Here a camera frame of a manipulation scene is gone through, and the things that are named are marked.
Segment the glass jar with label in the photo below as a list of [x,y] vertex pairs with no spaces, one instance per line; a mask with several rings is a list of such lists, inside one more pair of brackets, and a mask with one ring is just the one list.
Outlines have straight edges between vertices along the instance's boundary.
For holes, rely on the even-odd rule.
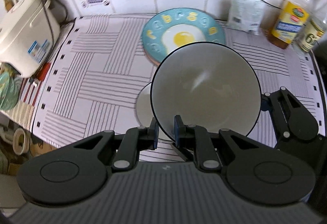
[[313,15],[295,39],[303,52],[309,52],[326,32],[326,14]]

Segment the white rice cooker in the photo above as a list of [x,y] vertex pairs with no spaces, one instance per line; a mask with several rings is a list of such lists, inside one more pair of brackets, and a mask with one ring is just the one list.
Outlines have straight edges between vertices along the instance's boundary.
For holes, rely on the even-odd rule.
[[41,67],[59,37],[60,26],[49,5],[49,0],[20,0],[1,22],[1,62],[23,78]]

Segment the teal fried egg plate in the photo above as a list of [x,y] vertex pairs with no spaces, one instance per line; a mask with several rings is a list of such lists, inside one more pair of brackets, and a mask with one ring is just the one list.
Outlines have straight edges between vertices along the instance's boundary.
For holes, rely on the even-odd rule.
[[144,25],[141,39],[142,45],[161,45],[165,57],[190,43],[226,43],[222,26],[212,16],[193,8],[173,8],[156,14]]

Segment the red striped cloth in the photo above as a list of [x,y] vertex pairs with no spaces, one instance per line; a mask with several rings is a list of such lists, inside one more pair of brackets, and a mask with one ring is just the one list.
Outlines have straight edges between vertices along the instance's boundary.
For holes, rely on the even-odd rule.
[[1,111],[3,115],[23,127],[25,130],[30,131],[36,103],[39,95],[41,95],[43,81],[45,80],[51,65],[50,62],[43,65],[37,74],[36,80],[38,82],[36,84],[33,84],[28,78],[16,78],[15,83],[18,86],[19,91],[18,102],[14,108],[7,111]]

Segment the green patterned bowl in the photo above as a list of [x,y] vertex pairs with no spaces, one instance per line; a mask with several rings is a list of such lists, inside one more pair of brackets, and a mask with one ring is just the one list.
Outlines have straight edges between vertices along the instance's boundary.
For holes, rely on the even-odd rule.
[[22,79],[13,76],[8,71],[1,73],[1,111],[7,111],[16,106],[19,100]]

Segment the white bowl black rim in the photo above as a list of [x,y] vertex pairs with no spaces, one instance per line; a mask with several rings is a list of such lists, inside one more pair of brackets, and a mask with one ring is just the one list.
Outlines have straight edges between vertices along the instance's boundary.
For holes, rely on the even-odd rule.
[[174,117],[216,133],[227,128],[247,136],[261,111],[261,86],[238,52],[217,43],[192,43],[171,52],[151,82],[153,116],[175,139]]

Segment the white cup below counter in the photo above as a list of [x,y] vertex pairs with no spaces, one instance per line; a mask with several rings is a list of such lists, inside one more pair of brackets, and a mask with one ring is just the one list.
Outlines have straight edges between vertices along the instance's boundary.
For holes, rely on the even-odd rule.
[[13,136],[13,151],[16,155],[26,154],[29,150],[29,137],[25,130],[18,128]]

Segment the white plastic bag package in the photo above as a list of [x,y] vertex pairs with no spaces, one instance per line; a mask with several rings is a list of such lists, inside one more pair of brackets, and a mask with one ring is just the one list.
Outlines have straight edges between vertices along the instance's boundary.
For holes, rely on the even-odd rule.
[[264,7],[263,0],[232,0],[227,25],[232,29],[258,35]]

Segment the yellow label oil bottle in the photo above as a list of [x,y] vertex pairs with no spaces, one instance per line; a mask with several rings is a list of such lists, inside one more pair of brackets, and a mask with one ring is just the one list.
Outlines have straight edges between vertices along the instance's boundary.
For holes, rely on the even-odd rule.
[[284,0],[282,10],[269,30],[268,41],[286,49],[309,18],[310,5],[311,0]]

